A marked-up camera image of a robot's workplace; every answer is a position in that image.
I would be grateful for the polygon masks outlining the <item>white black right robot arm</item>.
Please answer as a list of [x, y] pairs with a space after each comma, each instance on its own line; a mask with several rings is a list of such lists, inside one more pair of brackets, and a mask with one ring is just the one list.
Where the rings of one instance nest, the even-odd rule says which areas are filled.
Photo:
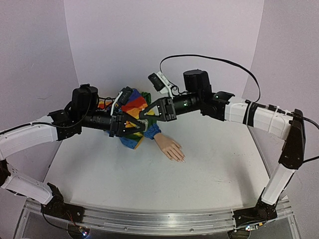
[[148, 79], [154, 88], [168, 96], [154, 101], [139, 113], [139, 117], [172, 121], [178, 115], [199, 110], [203, 116], [242, 123], [284, 140], [278, 165], [256, 205], [235, 210], [233, 215], [238, 226], [275, 219], [279, 197], [304, 161], [306, 135], [303, 113], [300, 110], [286, 112], [276, 106], [254, 103], [228, 92], [214, 93], [206, 71], [189, 70], [183, 73], [183, 78], [188, 93], [173, 96], [170, 82], [162, 72], [149, 75]]

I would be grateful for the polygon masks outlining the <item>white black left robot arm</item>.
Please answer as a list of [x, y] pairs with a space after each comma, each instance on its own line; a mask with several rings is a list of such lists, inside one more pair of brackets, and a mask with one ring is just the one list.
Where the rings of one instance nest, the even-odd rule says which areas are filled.
[[34, 199], [47, 208], [54, 216], [61, 218], [67, 213], [67, 206], [56, 186], [41, 183], [9, 165], [7, 158], [22, 150], [55, 141], [63, 141], [82, 128], [104, 130], [110, 137], [123, 137], [144, 131], [146, 123], [123, 112], [133, 90], [123, 88], [112, 102], [111, 110], [98, 107], [98, 89], [89, 84], [81, 85], [72, 92], [72, 100], [58, 111], [30, 123], [25, 123], [0, 133], [0, 186], [3, 189]]

